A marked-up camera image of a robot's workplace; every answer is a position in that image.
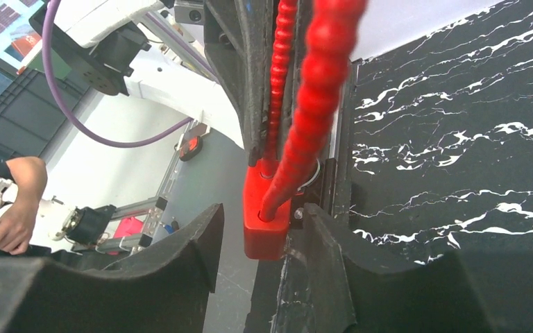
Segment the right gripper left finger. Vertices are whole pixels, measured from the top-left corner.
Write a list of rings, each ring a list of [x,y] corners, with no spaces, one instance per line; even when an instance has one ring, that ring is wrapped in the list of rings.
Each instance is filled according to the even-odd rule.
[[[213,204],[105,270],[0,257],[0,332],[202,332],[223,229]]]

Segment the operator hand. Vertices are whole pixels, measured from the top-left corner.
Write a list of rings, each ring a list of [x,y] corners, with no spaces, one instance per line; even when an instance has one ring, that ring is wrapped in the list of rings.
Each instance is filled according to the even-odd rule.
[[[48,174],[46,164],[38,157],[17,157],[5,165],[17,185],[17,196],[0,218],[0,250],[20,255],[27,251],[33,235]]]

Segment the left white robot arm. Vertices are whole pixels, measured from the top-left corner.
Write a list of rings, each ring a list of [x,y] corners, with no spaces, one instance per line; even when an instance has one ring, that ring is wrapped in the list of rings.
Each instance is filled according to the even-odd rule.
[[[30,25],[104,94],[166,105],[258,160],[282,157],[295,1],[45,1]]]

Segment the red cable lock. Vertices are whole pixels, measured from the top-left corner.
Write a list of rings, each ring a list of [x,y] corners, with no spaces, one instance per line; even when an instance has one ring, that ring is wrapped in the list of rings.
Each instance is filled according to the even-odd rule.
[[[282,157],[276,156],[285,80],[298,4],[278,4],[270,68],[269,113],[264,155],[246,172],[244,252],[250,259],[277,260],[285,249],[291,200],[313,174],[330,134],[348,61],[367,1],[315,1],[305,38],[297,107]]]

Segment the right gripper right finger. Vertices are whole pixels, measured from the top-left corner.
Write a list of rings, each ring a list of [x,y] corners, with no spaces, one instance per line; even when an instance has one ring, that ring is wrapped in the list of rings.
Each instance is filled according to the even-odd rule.
[[[533,250],[450,251],[424,265],[361,241],[318,205],[293,208],[307,307],[277,332],[533,332]]]

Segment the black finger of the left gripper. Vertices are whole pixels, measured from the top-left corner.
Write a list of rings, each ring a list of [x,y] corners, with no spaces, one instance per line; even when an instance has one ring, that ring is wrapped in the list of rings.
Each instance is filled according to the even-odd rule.
[[[262,158],[278,1],[204,3],[205,56],[239,118],[248,165]]]

